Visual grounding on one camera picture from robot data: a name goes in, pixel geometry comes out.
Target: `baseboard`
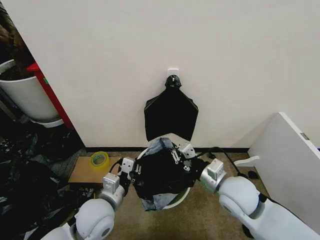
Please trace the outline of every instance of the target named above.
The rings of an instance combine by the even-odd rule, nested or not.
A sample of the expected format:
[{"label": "baseboard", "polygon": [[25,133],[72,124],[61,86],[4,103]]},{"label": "baseboard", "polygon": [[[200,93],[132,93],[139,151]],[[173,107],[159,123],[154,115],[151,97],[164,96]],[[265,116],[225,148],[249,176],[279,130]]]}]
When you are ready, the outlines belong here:
[{"label": "baseboard", "polygon": [[[119,146],[119,147],[86,147],[85,150],[88,153],[95,153],[99,151],[103,152],[142,152],[146,148],[143,146]],[[223,147],[222,148],[226,153],[247,153],[249,148],[244,147]],[[210,150],[210,147],[195,147],[196,152],[207,152]],[[218,149],[211,151],[212,153],[220,153]]]}]

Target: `white planter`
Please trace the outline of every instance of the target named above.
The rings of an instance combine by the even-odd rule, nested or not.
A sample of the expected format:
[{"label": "white planter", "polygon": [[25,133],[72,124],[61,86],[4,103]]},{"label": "white planter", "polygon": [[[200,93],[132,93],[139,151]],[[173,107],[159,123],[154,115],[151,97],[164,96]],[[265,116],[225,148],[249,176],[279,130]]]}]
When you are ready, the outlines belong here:
[{"label": "white planter", "polygon": [[60,119],[37,77],[14,81],[1,80],[1,74],[14,65],[16,65],[14,60],[0,64],[0,88],[32,120],[38,123],[49,123]]}]

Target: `floor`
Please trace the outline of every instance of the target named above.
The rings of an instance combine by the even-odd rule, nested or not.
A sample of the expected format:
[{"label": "floor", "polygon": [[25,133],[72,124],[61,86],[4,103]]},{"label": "floor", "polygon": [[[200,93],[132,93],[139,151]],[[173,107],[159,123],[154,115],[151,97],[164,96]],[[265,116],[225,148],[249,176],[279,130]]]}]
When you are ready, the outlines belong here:
[{"label": "floor", "polygon": [[[135,158],[139,152],[111,152],[110,156]],[[229,176],[236,171],[222,153],[215,153],[224,162]],[[233,160],[246,159],[246,153],[230,153]],[[207,155],[203,160],[211,161]],[[253,170],[240,167],[243,173]],[[257,189],[267,195],[261,180],[252,180]],[[135,189],[131,186],[115,214],[115,224],[108,240],[248,240],[241,223],[219,205],[219,196],[210,193],[203,184],[196,182],[187,198],[178,206],[161,211],[145,212]]]}]

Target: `black cable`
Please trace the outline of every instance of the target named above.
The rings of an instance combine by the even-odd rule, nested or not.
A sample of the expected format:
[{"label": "black cable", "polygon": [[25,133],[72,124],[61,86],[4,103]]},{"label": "black cable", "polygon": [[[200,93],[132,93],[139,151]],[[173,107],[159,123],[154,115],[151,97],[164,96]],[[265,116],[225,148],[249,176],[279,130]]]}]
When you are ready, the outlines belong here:
[{"label": "black cable", "polygon": [[218,150],[220,150],[221,152],[223,152],[223,153],[225,154],[225,156],[229,159],[230,163],[232,164],[232,166],[234,167],[234,169],[235,169],[236,172],[238,173],[238,176],[239,176],[239,175],[241,175],[241,176],[243,175],[243,173],[241,173],[241,172],[239,171],[239,169],[237,168],[237,166],[234,164],[234,162],[232,161],[232,159],[229,157],[229,155],[228,155],[228,154],[225,152],[225,150],[223,150],[221,147],[218,147],[218,146],[211,147],[208,151],[204,151],[204,152],[198,154],[197,156],[195,156],[195,158],[198,158],[198,157],[200,157],[200,156],[202,156],[202,155],[204,155],[204,154],[206,154],[206,153],[212,152],[214,149],[218,149]]},{"label": "black cable", "polygon": [[110,170],[109,170],[109,173],[111,173],[111,171],[114,169],[115,165],[120,164],[122,160],[123,160],[123,159],[120,158],[118,161],[116,161],[116,162],[111,166],[111,168],[110,168]]}]

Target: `cardboard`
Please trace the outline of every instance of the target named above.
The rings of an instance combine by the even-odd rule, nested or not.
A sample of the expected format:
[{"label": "cardboard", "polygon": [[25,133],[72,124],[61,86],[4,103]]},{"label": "cardboard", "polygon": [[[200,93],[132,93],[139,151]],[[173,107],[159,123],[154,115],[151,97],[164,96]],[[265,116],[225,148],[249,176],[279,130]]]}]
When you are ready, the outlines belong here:
[{"label": "cardboard", "polygon": [[[119,156],[110,156],[110,164],[103,169],[94,169],[90,164],[90,156],[80,156],[74,166],[74,169],[69,178],[69,184],[79,184],[83,187],[101,188],[102,179],[109,172],[111,166],[119,160]],[[118,173],[119,165],[116,165],[112,173]]]}]

